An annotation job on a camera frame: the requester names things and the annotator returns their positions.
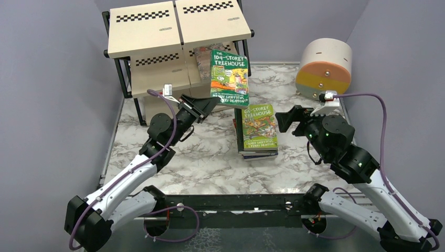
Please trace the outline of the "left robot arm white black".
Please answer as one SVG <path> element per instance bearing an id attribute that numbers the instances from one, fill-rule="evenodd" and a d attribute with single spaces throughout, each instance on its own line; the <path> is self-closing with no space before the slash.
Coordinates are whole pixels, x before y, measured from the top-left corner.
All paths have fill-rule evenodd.
<path id="1" fill-rule="evenodd" d="M 134 196 L 130 194 L 168 165 L 175 155 L 173 146 L 186 140 L 194 123 L 204 121 L 220 102 L 219 97 L 193 98 L 183 94 L 176 100 L 154 90 L 149 94 L 164 100 L 172 115 L 158 113 L 152 117 L 148 140 L 116 177 L 84 198 L 74 196 L 69 201 L 64 229 L 70 234 L 71 250 L 98 251 L 126 223 L 144 214 L 157 214 L 155 207 L 164 197 L 161 191 L 149 187 Z"/>

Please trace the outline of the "floral cover book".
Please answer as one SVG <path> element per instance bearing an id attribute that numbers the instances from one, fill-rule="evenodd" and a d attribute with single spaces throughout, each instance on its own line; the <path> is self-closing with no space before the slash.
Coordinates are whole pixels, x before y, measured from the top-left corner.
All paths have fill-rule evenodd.
<path id="1" fill-rule="evenodd" d="M 210 83 L 210 56 L 213 50 L 225 51 L 222 43 L 196 47 L 193 49 L 201 83 Z"/>

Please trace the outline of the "green 104-storey treehouse book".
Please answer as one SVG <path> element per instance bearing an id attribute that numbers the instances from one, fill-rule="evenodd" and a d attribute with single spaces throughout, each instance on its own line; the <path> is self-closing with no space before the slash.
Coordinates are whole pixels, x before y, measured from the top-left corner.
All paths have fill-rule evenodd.
<path id="1" fill-rule="evenodd" d="M 245 109 L 249 106 L 248 59 L 226 51 L 210 54 L 210 96 L 218 97 L 220 106 Z"/>

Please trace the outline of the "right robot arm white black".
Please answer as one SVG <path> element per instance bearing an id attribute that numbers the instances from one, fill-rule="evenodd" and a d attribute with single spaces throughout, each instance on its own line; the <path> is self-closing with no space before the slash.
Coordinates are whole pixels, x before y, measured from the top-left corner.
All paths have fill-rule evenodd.
<path id="1" fill-rule="evenodd" d="M 348 184 L 360 190 L 376 206 L 373 212 L 342 198 L 321 184 L 314 184 L 303 196 L 303 205 L 336 215 L 367 231 L 386 251 L 434 251 L 442 224 L 424 217 L 381 175 L 382 167 L 363 148 L 352 143 L 355 129 L 340 115 L 315 115 L 311 108 L 294 106 L 275 114 L 279 131 L 292 123 L 296 137 L 306 137 L 321 161 Z"/>

